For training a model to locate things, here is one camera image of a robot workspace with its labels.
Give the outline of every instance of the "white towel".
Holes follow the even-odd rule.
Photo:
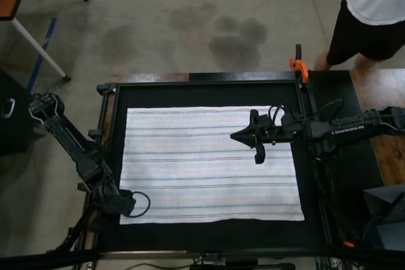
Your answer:
[[[146,193],[151,208],[120,224],[304,220],[290,144],[265,145],[265,163],[255,164],[256,149],[230,138],[249,124],[251,109],[269,108],[128,109],[120,188]],[[134,198],[132,215],[147,207]]]

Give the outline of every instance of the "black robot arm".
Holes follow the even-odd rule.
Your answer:
[[[88,192],[97,192],[94,205],[108,214],[129,216],[134,209],[132,192],[118,190],[104,159],[103,150],[87,140],[65,116],[65,105],[54,94],[34,95],[31,117],[52,133],[76,163],[76,170]]]
[[[281,126],[275,125],[275,117],[260,116],[257,110],[251,110],[249,126],[230,136],[250,148],[256,148],[257,164],[265,161],[263,144],[310,141],[315,144],[316,156],[322,158],[335,154],[346,145],[377,135],[405,136],[405,108],[401,107],[371,109],[357,116],[330,121],[302,119],[298,114],[291,113],[288,106],[283,109],[285,114]]]

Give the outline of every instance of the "black cable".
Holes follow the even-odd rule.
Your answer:
[[[356,269],[360,270],[360,266],[357,265],[355,262],[351,262],[351,264],[352,264],[354,267],[356,267]]]
[[[368,229],[370,228],[370,225],[372,224],[372,222],[373,222],[373,219],[370,219],[370,220],[368,221],[368,224],[367,224],[366,228],[364,229],[363,240],[366,238]]]
[[[142,264],[137,264],[137,265],[128,267],[128,268],[126,268],[125,270],[131,270],[131,269],[133,269],[133,268],[141,267],[141,266],[149,266],[149,267],[158,268],[158,269],[161,269],[161,270],[179,270],[179,269],[191,267],[192,265],[194,265],[194,264],[191,264],[191,265],[184,265],[184,266],[182,266],[182,267],[161,267],[161,266],[158,266],[158,265],[148,264],[148,263],[146,263],[146,262],[143,262]]]
[[[329,121],[332,120],[340,112],[340,110],[344,106],[344,101],[342,99],[336,99],[335,101],[328,102],[326,105],[323,105],[319,110],[315,111],[315,113],[313,113],[311,116],[306,117],[304,121],[308,121],[308,120],[313,119],[316,115],[320,114],[322,111],[324,111],[328,107],[330,107],[330,106],[332,106],[332,105],[334,105],[334,104],[336,104],[338,102],[341,103],[341,105],[335,112],[333,112],[333,115],[329,119]]]
[[[340,112],[340,110],[341,110],[341,109],[343,108],[343,106],[344,106],[344,101],[343,101],[342,99],[337,99],[337,100],[335,100],[335,101],[331,101],[331,102],[327,103],[326,105],[322,106],[319,110],[315,111],[315,113],[313,113],[312,115],[310,115],[310,116],[308,116],[308,117],[305,117],[304,119],[302,119],[302,118],[297,119],[296,116],[295,116],[295,114],[291,111],[291,108],[290,108],[290,106],[289,106],[288,104],[280,104],[280,105],[276,108],[276,111],[274,112],[273,119],[271,119],[271,116],[270,116],[270,115],[269,115],[269,118],[270,118],[270,120],[272,120],[273,125],[275,126],[276,117],[277,117],[277,114],[278,114],[279,110],[280,110],[280,109],[283,109],[283,110],[285,111],[285,109],[287,109],[288,112],[291,114],[291,117],[292,117],[296,122],[298,122],[298,123],[303,123],[303,122],[305,122],[305,121],[309,121],[309,120],[313,119],[316,115],[320,114],[322,111],[326,110],[328,107],[330,107],[330,106],[332,106],[332,105],[334,105],[334,104],[336,104],[336,103],[340,103],[340,106],[339,106],[339,107],[336,109],[336,111],[333,112],[333,114],[331,115],[331,117],[330,117],[330,119],[329,119],[329,123],[331,123],[331,121],[336,117],[336,115],[338,115],[338,113]]]
[[[149,196],[147,196],[144,192],[133,191],[133,192],[132,192],[132,196],[134,196],[134,194],[141,194],[141,195],[143,195],[144,197],[146,197],[146,199],[147,199],[147,207],[146,207],[146,209],[145,209],[144,212],[139,213],[139,214],[137,214],[137,215],[124,215],[126,218],[139,218],[139,217],[145,215],[145,213],[146,213],[146,212],[150,209],[150,207],[151,207],[151,199],[150,199]]]

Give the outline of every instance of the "wet spot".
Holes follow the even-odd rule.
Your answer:
[[[249,18],[239,24],[234,17],[222,16],[215,21],[215,28],[228,35],[214,37],[208,44],[214,62],[223,70],[255,70],[260,64],[259,44],[267,39],[267,27]]]
[[[166,61],[172,71],[177,71],[173,56],[175,54],[177,45],[173,39],[158,40],[154,43],[155,50]]]
[[[254,18],[244,20],[239,28],[239,35],[255,44],[264,44],[267,32],[266,25]]]
[[[255,45],[235,36],[215,37],[208,45],[215,64],[228,71],[253,70],[259,66],[260,55]]]
[[[239,21],[234,17],[222,16],[215,21],[215,28],[219,32],[236,32],[239,28]]]
[[[205,26],[217,13],[215,3],[209,2],[199,6],[175,9],[169,15],[168,25],[176,30],[191,32]]]
[[[100,55],[108,64],[124,64],[139,55],[132,42],[134,28],[122,25],[108,30],[100,40]]]

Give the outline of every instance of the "black metal frame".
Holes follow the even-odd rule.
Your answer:
[[[101,104],[101,113],[98,122],[98,129],[102,130],[106,120],[106,108],[108,104],[109,93],[113,90],[115,94],[115,101],[113,106],[113,116],[111,118],[109,136],[114,136],[114,125],[116,119],[117,105],[120,96],[120,88],[122,87],[141,87],[141,86],[195,86],[195,85],[209,85],[221,83],[293,83],[296,86],[298,105],[303,116],[307,115],[306,109],[310,109],[312,114],[316,111],[315,97],[311,90],[311,83],[303,87],[299,80],[293,73],[248,73],[243,74],[215,74],[213,78],[218,77],[216,80],[199,80],[199,75],[192,75],[189,82],[162,82],[162,83],[107,83],[106,85],[99,86],[97,90],[103,95]],[[209,75],[200,75],[201,78],[208,77]],[[96,142],[101,143],[101,136],[96,137]],[[107,151],[111,148],[111,142],[107,141]],[[91,202],[91,194],[86,194],[84,210],[86,210]],[[319,210],[321,214],[322,230],[325,241],[328,245],[327,248],[322,249],[307,249],[307,248],[279,248],[279,249],[252,249],[252,250],[239,250],[234,252],[224,252],[219,255],[220,258],[246,258],[257,259],[259,257],[310,257],[310,256],[325,256],[336,257],[349,261],[371,262],[374,264],[381,264],[386,266],[405,266],[405,253],[396,252],[391,250],[380,249],[363,249],[363,248],[342,248],[333,245],[333,235],[331,233],[331,225],[336,225],[326,211],[325,203],[319,198]],[[23,257],[10,257],[0,259],[0,268],[8,269],[56,269],[57,267],[66,267],[75,265],[74,269],[79,269],[80,265],[86,262],[95,263],[99,259],[192,259],[204,256],[205,252],[188,252],[188,251],[155,251],[155,252],[100,252],[95,250],[84,250],[85,234],[76,242],[75,251],[73,252],[50,252],[41,255],[28,255]],[[94,238],[93,247],[96,246],[97,235]]]

